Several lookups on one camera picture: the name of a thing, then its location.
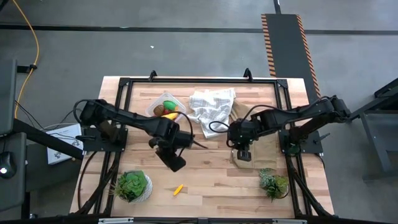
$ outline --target concrete floor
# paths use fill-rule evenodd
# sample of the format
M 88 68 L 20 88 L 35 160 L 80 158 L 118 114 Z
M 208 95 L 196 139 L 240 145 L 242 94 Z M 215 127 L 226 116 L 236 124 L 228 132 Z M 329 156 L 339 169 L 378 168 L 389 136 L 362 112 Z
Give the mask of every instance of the concrete floor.
M 33 24 L 141 27 L 261 28 L 261 13 L 273 13 L 272 0 L 19 0 Z M 280 0 L 283 13 L 300 14 L 306 29 L 397 30 L 395 0 Z M 0 22 L 23 23 L 10 2 Z M 105 75 L 239 77 L 246 67 L 268 77 L 262 34 L 37 32 L 39 69 L 30 79 L 22 105 L 43 125 L 59 122 L 74 102 L 98 96 Z M 322 95 L 338 95 L 354 111 L 372 93 L 397 78 L 398 36 L 308 35 Z M 2 30 L 0 59 L 32 63 L 30 31 Z M 18 75 L 19 86 L 24 75 Z M 326 175 L 335 213 L 340 217 L 398 222 L 398 183 L 365 184 L 377 172 L 360 121 L 330 124 L 321 133 Z M 32 196 L 42 217 L 69 212 L 76 179 Z M 18 209 L 0 219 L 17 218 Z

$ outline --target green plant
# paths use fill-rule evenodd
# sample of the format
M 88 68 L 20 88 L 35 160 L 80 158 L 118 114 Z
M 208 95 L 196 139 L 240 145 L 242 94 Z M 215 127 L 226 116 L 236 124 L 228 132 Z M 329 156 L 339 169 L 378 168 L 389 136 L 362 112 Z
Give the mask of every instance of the green plant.
M 113 194 L 131 202 L 142 195 L 147 184 L 143 171 L 125 172 L 118 178 Z
M 271 175 L 273 170 L 265 168 L 260 170 L 260 187 L 267 192 L 267 197 L 273 201 L 275 198 L 283 198 L 287 195 L 289 181 L 286 177 Z

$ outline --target wooden table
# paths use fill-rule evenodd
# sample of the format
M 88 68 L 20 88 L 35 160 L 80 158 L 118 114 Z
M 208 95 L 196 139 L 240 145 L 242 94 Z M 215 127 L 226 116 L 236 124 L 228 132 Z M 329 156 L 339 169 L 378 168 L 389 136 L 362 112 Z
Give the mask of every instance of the wooden table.
M 99 98 L 114 103 L 120 77 L 104 77 Z M 304 81 L 287 79 L 292 106 L 308 104 Z M 145 115 L 145 109 L 163 92 L 173 94 L 191 112 L 189 96 L 205 89 L 218 90 L 233 87 L 236 100 L 248 106 L 268 104 L 276 106 L 274 87 L 269 84 L 199 84 L 199 83 L 135 83 L 132 88 L 130 111 Z M 179 121 L 182 130 L 189 130 L 186 119 Z M 193 146 L 185 150 L 182 157 L 187 165 L 174 173 L 155 155 L 148 146 L 150 137 L 143 131 L 130 128 L 126 150 L 122 154 L 119 174 L 125 171 L 143 170 L 154 184 L 152 195 L 142 203 L 129 204 L 115 197 L 112 216 L 125 217 L 226 217 L 226 218 L 293 218 L 290 194 L 280 200 L 266 197 L 259 188 L 258 170 L 237 169 L 230 163 L 231 149 L 225 144 L 226 135 L 205 139 L 199 124 L 193 123 L 196 140 L 209 149 Z M 287 175 L 285 157 L 279 152 L 277 134 L 269 136 L 269 144 L 264 150 L 276 150 L 277 173 Z M 83 177 L 81 199 L 84 203 L 98 185 L 104 153 L 97 153 L 88 165 Z M 303 165 L 308 188 L 324 206 L 333 213 L 328 183 L 322 163 L 315 155 L 303 154 Z M 173 191 L 184 184 L 182 191 L 173 196 Z M 297 186 L 300 208 L 304 211 L 303 197 Z M 77 208 L 77 190 L 73 198 L 71 212 Z M 103 197 L 104 208 L 106 197 Z

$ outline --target white cloth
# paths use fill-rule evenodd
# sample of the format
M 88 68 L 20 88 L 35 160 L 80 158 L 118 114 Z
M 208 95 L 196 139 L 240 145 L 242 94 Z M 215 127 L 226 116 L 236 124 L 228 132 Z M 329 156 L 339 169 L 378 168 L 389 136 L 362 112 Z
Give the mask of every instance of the white cloth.
M 188 117 L 201 124 L 203 134 L 206 138 L 211 138 L 220 133 L 215 133 L 209 129 L 209 123 L 212 121 L 221 121 L 229 124 L 228 116 L 231 113 L 234 103 L 235 90 L 233 88 L 225 90 L 206 90 L 204 93 L 195 91 L 189 97 L 189 107 L 193 113 Z M 226 131 L 227 127 L 219 123 L 213 123 L 211 128 L 215 131 Z

